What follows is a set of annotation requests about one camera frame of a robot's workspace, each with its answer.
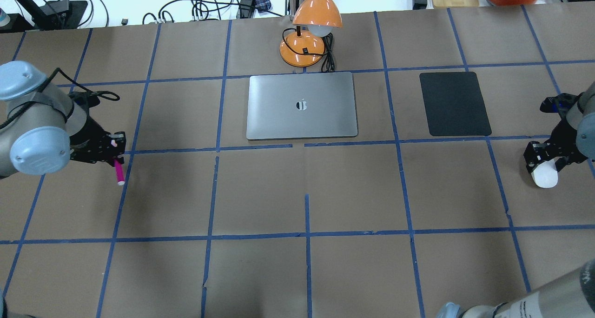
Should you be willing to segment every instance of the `silver laptop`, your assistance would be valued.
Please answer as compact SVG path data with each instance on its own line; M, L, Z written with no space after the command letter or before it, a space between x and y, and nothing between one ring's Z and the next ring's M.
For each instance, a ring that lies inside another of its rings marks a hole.
M350 72L250 77L246 138L357 136Z

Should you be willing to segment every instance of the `desk lamp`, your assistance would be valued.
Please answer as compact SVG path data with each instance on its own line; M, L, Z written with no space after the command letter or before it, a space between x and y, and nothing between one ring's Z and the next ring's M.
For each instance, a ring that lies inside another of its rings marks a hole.
M279 47L281 57L292 66L312 66L325 55L325 43L321 37L330 34L334 27L343 27L341 14L333 0L305 0L297 9L293 24L294 32L285 36Z

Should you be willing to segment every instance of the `blue tape line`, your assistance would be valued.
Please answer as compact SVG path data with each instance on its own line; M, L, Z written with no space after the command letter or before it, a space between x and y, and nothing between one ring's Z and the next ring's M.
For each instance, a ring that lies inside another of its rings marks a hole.
M35 244L91 244L98 242L111 242L110 238L80 238L80 239L36 239L24 240L25 245Z
M162 242L162 241L198 241L207 240L206 235L194 236L154 236L150 238L117 238L115 242Z
M177 148L177 149L148 149L146 151L134 151L135 154L158 154L158 153L192 153L192 152L212 152L214 147L208 148Z
M527 13L527 9L525 9L524 5L521 5L521 9L522 9L522 13L525 15L525 19L527 20L527 24L529 25L529 30L531 30L531 34L533 35L533 39L535 39L535 44L537 44L537 48L539 49L539 54L542 56L543 62L546 66L546 69L548 70L548 74L550 74L550 79L552 80L552 83L554 85L554 88L556 88L556 93L562 93L560 91L560 87L558 86L557 82L556 82L556 78L554 77L554 74L552 72L552 68L550 68L550 64L548 62L548 59L546 58L546 54L544 53L543 49L542 49L542 45L539 43L539 39L537 38L537 34L535 33L535 29L533 28L533 24L531 23L531 20L529 19L529 14Z
M355 145L393 145L395 140L379 141L347 141L347 142L318 142L314 144L304 144L304 147L326 147L326 146L355 146Z
M10 267L8 278L6 279L6 283L4 284L4 292L2 293L3 297L6 297L6 294L8 293L8 287L10 286L10 282L13 279L14 270L17 267L17 262L19 261L19 256L21 255L21 248L23 248L23 242L25 240L25 237L27 236L27 231L31 223L31 218L33 218L33 212L35 211L35 206L37 205L39 193L41 192L41 187L43 185L43 180L45 180L45 175L42 175L41 178L39 178L38 188L35 191L35 197L33 198L31 208L29 209L29 214L27 215L27 220L25 221L25 226L23 227L23 233L21 233L19 246L17 246L17 252L14 254L13 264Z
M110 244L110 251L108 252L108 259L106 262L106 271L104 272L104 280L101 284L101 291L99 293L99 301L97 305L97 313L96 318L101 317L101 310L104 306L104 298L106 296L106 287L108 284L108 278L110 277L110 269L111 269L111 261L113 258L113 250L115 248L116 239L118 237L118 229L119 229L119 222L122 217L122 210L124 208L124 202L126 199L126 192L128 191L128 183L130 182L130 173L132 171L132 164L134 163L134 151L136 150L136 141L139 137L139 128L140 128L140 121L142 119L143 110L145 108L145 99L147 95L147 90L149 89L149 80L151 79L151 72L153 71L153 63L155 62L155 53L157 52L157 44L159 43L159 34L161 33L161 24L157 25L157 33L155 34L155 43L153 44L153 52L151 54L151 62L149 63L149 70L147 72L147 77L145 80L145 88L143 90L143 96L140 100L140 107L139 107L139 114L136 118L136 127L134 130L134 138L132 139L132 153L130 154L130 158L128 159L128 169L126 170L126 182L122 189L122 195L119 200L118 206L118 213L115 219L115 224L113 225L113 234L111 238Z
M542 225L542 226L518 226L515 231L562 231L562 230L592 230L595 224L586 225Z
M230 146L230 147L219 147L219 150L220 151L242 151L242 150L246 150L246 149L270 149L270 148L293 148L293 144Z
M308 291L308 318L312 318L312 250L310 247L310 195L304 197L306 214L306 290Z
M157 79L157 80L151 80L150 83L184 82L184 81L209 81L209 80L223 80L223 76L182 77L180 79Z
M521 247L519 246L518 238L516 237L515 225L512 221L512 216L509 213L509 206L508 201L506 199L506 193L504 193L504 186L502 185L502 178L500 177L500 170L498 169L498 164L496 162L496 157L494 155L494 149L491 146L491 142L489 139L485 140L487 144L487 149L489 151L489 157L491 159L491 163L494 168L494 174L496 175L496 180L498 182L498 188L500 189L500 197L502 198L502 204L504 205L504 212L506 213L506 218L508 218L508 227L510 228L510 234L512 235L512 241L515 245L516 257L519 262L519 267L521 269L522 279L525 283L525 290L527 292L531 292L531 286L529 284L529 278L527 277L527 270L525 269L525 263L522 258Z
M450 20L452 31L455 34L456 46L459 47L459 53L461 54L461 60L463 60L463 66L465 66L465 71L469 72L469 66L467 65L467 59L465 58L465 53L463 52L463 46L461 45L459 32L456 30L455 20L452 18L452 12L450 11L450 8L446 8L446 12L448 13L448 19Z
M550 65L595 64L595 60L548 61Z
M455 69L465 68L463 65L450 65L450 66L415 66L415 67L398 67L398 68L387 68L389 72L403 72L407 70L435 70L435 69Z
M217 176L219 176L219 156L215 157L215 167L213 170L213 185L211 190L211 210L209 212L209 229L207 232L205 265L202 274L202 293L200 297L200 316L204 318L206 310L206 281L209 278L209 265L211 264L211 244L213 236L213 221L215 219L215 199L217 198Z
M217 122L217 153L221 150L221 126L223 125L223 106L225 105L225 84L227 83L227 62L231 41L231 20L227 25L227 42L225 43L225 60L223 61L223 80L221 81L221 100L219 101L219 120Z
M21 41L19 41L19 44L17 45L17 50L14 51L12 61L15 61L17 59L17 55L19 55L19 52L21 51L21 46L23 46L23 42L25 41L25 34L27 34L27 32L23 32L23 36L21 36Z
M512 62L508 64L476 64L468 65L469 68L501 67L501 66L543 66L543 62Z
M445 234L445 233L488 233L488 232L506 232L510 227L478 227L470 229L428 229L415 230L415 234Z
M589 168L591 168L591 174L593 174L593 178L595 178L595 168L593 168L593 162L591 162L591 159L587 159L587 162L589 163Z
M382 64L384 67L384 81L386 83L386 92L387 92L387 97L389 100L390 119L391 119L391 123L393 125L393 133L395 135L395 140L399 140L399 132L397 131L397 125L395 122L395 110L393 108L393 96L392 96L391 88L390 88L389 71L386 66L386 54L385 54L385 49L384 49L384 42L382 39L382 31L380 29L380 22L378 21L378 13L376 11L374 11L374 20L376 21L376 31L378 32L378 41L380 42L380 52L382 54ZM413 264L413 269L414 269L415 288L417 290L419 314L420 314L421 318L425 318L425 309L423 308L423 295L421 292L421 280L419 278L419 268L417 265L417 252L415 250L415 238L414 238L415 233L414 233L413 222L411 220L409 197L407 194L407 184L405 182L403 161L402 161L402 157L401 157L401 146L400 146L399 142L396 142L395 145L397 148L397 160L399 163L399 174L400 174L400 179L401 179L401 187L403 189L403 201L404 201L404 206L405 206L405 213L407 216L407 228L408 228L409 236L410 236L411 259L412 259L412 264Z

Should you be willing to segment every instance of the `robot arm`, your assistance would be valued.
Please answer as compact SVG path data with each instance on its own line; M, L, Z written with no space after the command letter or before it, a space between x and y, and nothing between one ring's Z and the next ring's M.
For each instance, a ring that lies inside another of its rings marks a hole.
M561 121L544 143L529 142L523 156L535 183L553 187L557 172L565 166L595 159L595 82L578 96L562 93L546 98L540 110L558 113Z
M106 132L89 115L102 93L66 95L28 62L0 66L0 100L8 120L0 125L0 179L15 172L41 175L57 172L70 159L86 163L124 163L126 134Z

